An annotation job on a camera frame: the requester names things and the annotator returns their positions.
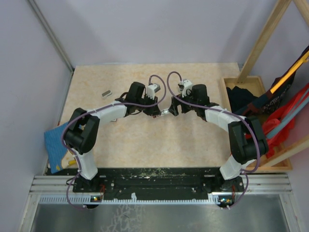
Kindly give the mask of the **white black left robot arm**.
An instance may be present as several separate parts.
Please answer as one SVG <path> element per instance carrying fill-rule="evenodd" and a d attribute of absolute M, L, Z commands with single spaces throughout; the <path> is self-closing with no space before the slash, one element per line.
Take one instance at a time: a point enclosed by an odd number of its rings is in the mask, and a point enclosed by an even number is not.
<path fill-rule="evenodd" d="M 99 126 L 114 120 L 143 112 L 147 116 L 158 116 L 158 97 L 155 95 L 160 90 L 159 84 L 145 86 L 133 82 L 127 93 L 115 99 L 107 106 L 98 109 L 74 110 L 67 127 L 61 134 L 65 146 L 77 158 L 80 176 L 84 179 L 83 186 L 91 192 L 98 190 L 100 179 L 95 165 L 93 147 L 96 143 Z"/>

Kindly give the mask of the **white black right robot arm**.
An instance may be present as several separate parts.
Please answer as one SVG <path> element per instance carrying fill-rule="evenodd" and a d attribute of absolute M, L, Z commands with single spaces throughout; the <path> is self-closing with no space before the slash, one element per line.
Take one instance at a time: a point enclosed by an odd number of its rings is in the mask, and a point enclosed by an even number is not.
<path fill-rule="evenodd" d="M 169 111 L 174 116 L 179 114 L 181 106 L 183 114 L 194 111 L 202 120 L 212 123 L 228 133 L 231 155 L 220 167 L 220 175 L 216 178 L 216 187 L 227 191 L 233 180 L 245 171 L 254 161 L 258 161 L 268 151 L 266 136 L 258 118 L 239 116 L 210 102 L 207 87 L 204 84 L 193 85 L 185 80 L 179 83 L 179 95 L 172 95 Z"/>

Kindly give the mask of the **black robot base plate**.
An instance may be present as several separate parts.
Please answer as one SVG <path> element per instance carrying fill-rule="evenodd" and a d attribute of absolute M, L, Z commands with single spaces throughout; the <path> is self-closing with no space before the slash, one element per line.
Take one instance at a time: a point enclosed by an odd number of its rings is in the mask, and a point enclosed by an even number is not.
<path fill-rule="evenodd" d="M 242 178 L 224 180 L 218 167 L 100 168 L 91 181 L 78 177 L 74 193 L 103 194 L 106 200 L 207 200 L 209 194 L 244 190 Z"/>

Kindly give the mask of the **pink white mini stapler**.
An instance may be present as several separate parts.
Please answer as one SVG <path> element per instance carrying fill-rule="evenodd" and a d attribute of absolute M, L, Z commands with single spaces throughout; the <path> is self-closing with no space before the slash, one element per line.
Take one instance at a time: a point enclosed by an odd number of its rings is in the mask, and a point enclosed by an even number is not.
<path fill-rule="evenodd" d="M 169 114 L 169 110 L 168 109 L 165 109 L 165 110 L 161 111 L 161 116 L 165 116 L 165 115 L 168 115 L 168 114 Z"/>

